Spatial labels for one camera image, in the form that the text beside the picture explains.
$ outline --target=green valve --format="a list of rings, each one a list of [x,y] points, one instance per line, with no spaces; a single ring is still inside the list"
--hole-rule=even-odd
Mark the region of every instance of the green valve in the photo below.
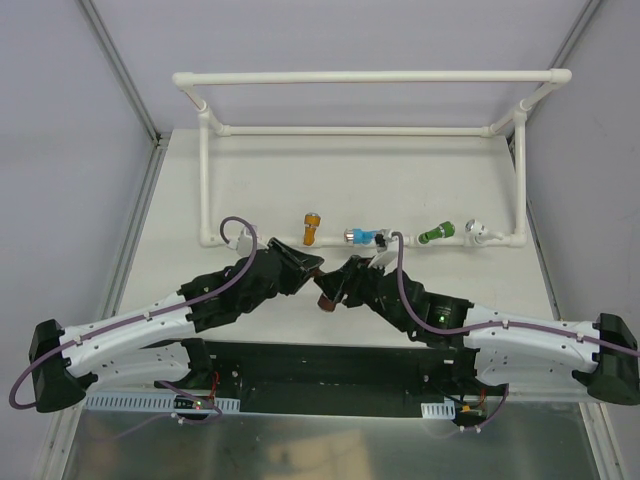
[[[454,233],[456,233],[456,227],[453,225],[453,223],[442,222],[433,230],[429,230],[428,232],[424,232],[418,235],[418,243],[426,245],[431,240],[453,237]]]

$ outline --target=blue valve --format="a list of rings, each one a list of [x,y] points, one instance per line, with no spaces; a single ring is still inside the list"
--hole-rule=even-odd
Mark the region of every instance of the blue valve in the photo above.
[[[359,228],[347,229],[344,231],[344,241],[346,243],[353,243],[354,245],[368,245],[370,244],[378,233],[379,230],[361,230]]]

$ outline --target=white cable tray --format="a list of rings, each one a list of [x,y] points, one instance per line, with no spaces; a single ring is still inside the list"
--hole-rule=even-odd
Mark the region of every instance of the white cable tray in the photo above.
[[[144,413],[208,413],[210,410],[176,409],[175,393],[97,392],[87,395],[84,408],[106,412]],[[214,402],[223,414],[240,413],[240,400],[216,398]]]

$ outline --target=white valve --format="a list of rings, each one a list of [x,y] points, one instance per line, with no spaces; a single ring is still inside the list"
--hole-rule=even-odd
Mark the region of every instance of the white valve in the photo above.
[[[497,239],[502,240],[504,238],[504,234],[501,232],[494,232],[485,227],[478,220],[472,218],[467,222],[464,227],[467,235],[471,237],[471,241],[476,245],[482,245],[487,240]]]
[[[252,225],[253,229],[257,232],[258,228],[255,225]],[[249,229],[244,227],[238,235],[238,238],[229,239],[229,243],[227,247],[238,252],[240,257],[248,257],[251,255],[251,249],[253,246],[253,239],[251,238],[251,233],[249,233]],[[262,237],[258,235],[258,250],[262,250],[267,248],[267,246],[262,243]]]

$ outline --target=black end cap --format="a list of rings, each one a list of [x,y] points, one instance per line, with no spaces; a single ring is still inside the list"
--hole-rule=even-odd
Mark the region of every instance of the black end cap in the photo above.
[[[598,318],[600,339],[638,350],[638,343],[622,318],[601,313]],[[587,387],[598,400],[617,405],[640,405],[638,359],[626,353],[600,347],[598,366],[592,373],[574,370],[573,378]]]
[[[64,330],[55,320],[47,320],[36,326],[29,348],[29,361],[33,363],[45,353],[60,346],[60,336]],[[40,413],[57,412],[80,402],[86,395],[86,388],[97,378],[93,374],[79,379],[67,372],[62,352],[57,353],[31,374],[36,410]]]

